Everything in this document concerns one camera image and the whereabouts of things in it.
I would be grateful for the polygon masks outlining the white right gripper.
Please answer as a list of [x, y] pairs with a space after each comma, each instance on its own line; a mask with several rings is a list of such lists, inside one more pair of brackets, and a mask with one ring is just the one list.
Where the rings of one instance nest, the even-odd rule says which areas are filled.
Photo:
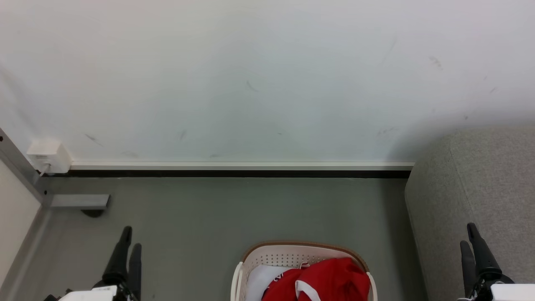
[[494, 255], [474, 223], [467, 224], [469, 241], [460, 242], [465, 297], [458, 301], [533, 301], [535, 284], [514, 283], [502, 274]]

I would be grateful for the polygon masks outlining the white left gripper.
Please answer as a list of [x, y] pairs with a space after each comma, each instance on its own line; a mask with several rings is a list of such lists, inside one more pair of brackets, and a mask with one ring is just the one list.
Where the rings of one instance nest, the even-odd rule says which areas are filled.
[[45, 301], [138, 301], [141, 300], [142, 245], [135, 244], [129, 259], [132, 227], [124, 227], [100, 280], [91, 290], [66, 290], [63, 296], [48, 295]]

